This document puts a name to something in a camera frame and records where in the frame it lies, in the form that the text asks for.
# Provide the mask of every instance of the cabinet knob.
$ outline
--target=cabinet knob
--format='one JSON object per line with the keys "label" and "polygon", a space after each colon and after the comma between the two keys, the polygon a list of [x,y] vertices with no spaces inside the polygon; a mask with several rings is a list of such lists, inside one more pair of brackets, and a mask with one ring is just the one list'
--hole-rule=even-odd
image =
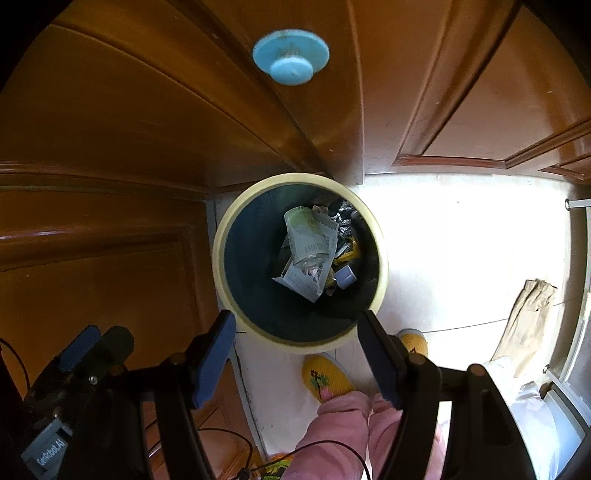
{"label": "cabinet knob", "polygon": [[328,45],[305,30],[277,30],[262,37],[252,49],[257,67],[282,85],[310,81],[329,61]]}

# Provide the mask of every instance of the cabinet door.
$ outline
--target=cabinet door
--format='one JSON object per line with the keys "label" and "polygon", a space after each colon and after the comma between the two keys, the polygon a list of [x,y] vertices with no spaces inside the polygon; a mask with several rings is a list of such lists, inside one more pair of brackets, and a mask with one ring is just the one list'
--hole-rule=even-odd
{"label": "cabinet door", "polygon": [[[84,327],[127,327],[129,369],[160,363],[208,330],[217,315],[205,205],[157,197],[0,192],[0,335],[34,380]],[[3,356],[21,394],[22,372]],[[198,425],[252,438],[230,365]],[[221,478],[248,448],[204,434]],[[157,477],[164,478],[163,462]]]}

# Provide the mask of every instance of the yellow slipper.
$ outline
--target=yellow slipper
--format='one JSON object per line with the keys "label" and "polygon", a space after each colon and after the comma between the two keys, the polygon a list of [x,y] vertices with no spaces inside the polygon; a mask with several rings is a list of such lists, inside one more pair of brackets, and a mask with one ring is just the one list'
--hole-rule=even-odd
{"label": "yellow slipper", "polygon": [[427,339],[419,330],[407,328],[399,331],[396,336],[400,338],[408,353],[420,353],[421,355],[428,356],[429,347],[427,345]]}
{"label": "yellow slipper", "polygon": [[343,368],[325,353],[307,356],[301,369],[301,377],[304,385],[320,403],[355,390]]}

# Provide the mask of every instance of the person's leg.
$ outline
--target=person's leg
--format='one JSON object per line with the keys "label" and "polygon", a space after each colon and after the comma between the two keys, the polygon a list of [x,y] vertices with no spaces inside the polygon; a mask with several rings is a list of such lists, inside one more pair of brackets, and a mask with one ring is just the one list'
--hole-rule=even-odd
{"label": "person's leg", "polygon": [[[423,334],[418,330],[402,330],[397,333],[409,353],[427,356],[428,345]],[[372,404],[374,413],[369,418],[369,459],[374,477],[377,478],[384,467],[392,443],[396,438],[398,425],[402,419],[402,410],[396,410],[392,404],[384,400],[381,394],[374,397]],[[445,460],[445,442],[441,428],[437,425],[431,449],[431,457],[427,466],[426,480],[439,480]]]}
{"label": "person's leg", "polygon": [[[355,391],[344,372],[325,356],[308,357],[302,370],[304,383],[322,402],[297,448],[318,440],[337,440],[365,459],[371,401]],[[281,480],[359,480],[363,466],[340,445],[323,443],[296,453]]]}
{"label": "person's leg", "polygon": [[[374,397],[374,413],[369,418],[369,459],[374,477],[377,478],[396,438],[398,425],[402,418],[402,410],[396,410],[392,404],[384,400],[381,394]],[[445,460],[445,442],[439,425],[435,431],[431,457],[427,466],[426,480],[439,480]]]}

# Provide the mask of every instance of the cable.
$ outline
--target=cable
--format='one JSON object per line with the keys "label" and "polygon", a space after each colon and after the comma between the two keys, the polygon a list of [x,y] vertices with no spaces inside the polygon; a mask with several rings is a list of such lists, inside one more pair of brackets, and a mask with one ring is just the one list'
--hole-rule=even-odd
{"label": "cable", "polygon": [[[353,448],[351,448],[349,445],[347,445],[345,443],[342,443],[342,442],[338,442],[337,440],[318,440],[316,442],[309,443],[308,445],[304,445],[303,447],[297,448],[293,452],[288,453],[287,455],[284,455],[283,457],[281,457],[281,458],[279,458],[277,460],[274,460],[273,462],[269,462],[269,463],[266,463],[264,465],[261,465],[261,466],[255,467],[255,468],[251,468],[250,469],[250,472],[253,473],[253,472],[256,472],[258,470],[263,470],[264,468],[267,468],[268,466],[271,466],[271,465],[275,465],[276,463],[281,462],[282,460],[285,460],[286,458],[290,457],[291,455],[295,455],[296,453],[301,452],[302,450],[307,449],[308,447],[313,447],[314,445],[319,445],[321,443],[335,443],[337,445],[341,445],[341,447],[345,447],[350,452],[353,452],[355,454],[355,456],[361,462],[361,465],[363,465],[363,470],[365,471],[366,477],[368,479],[371,478],[371,476],[369,474],[368,466],[365,463],[365,460],[363,460],[363,458],[361,458],[361,455],[358,454],[357,452],[355,452],[355,450],[353,450]],[[239,478],[240,478],[240,476],[235,476],[231,480],[239,480]]]}
{"label": "cable", "polygon": [[29,382],[29,374],[27,373],[27,369],[25,368],[25,364],[22,363],[21,357],[18,356],[17,351],[14,348],[12,348],[12,345],[10,343],[8,343],[5,339],[0,338],[0,343],[5,345],[12,352],[12,354],[15,357],[17,357],[18,363],[21,364],[22,371],[25,374],[25,381],[27,382],[27,391],[29,391],[31,389],[31,383]]}
{"label": "cable", "polygon": [[254,447],[252,446],[252,442],[249,439],[247,439],[244,435],[240,435],[238,432],[233,432],[231,430],[215,429],[215,428],[197,429],[197,431],[198,432],[226,432],[226,433],[231,433],[232,435],[235,435],[236,437],[239,437],[242,440],[244,440],[245,442],[247,442],[249,452],[248,452],[248,460],[246,461],[246,465],[245,465],[244,468],[245,469],[248,469],[248,466],[251,464],[252,454],[254,452]]}

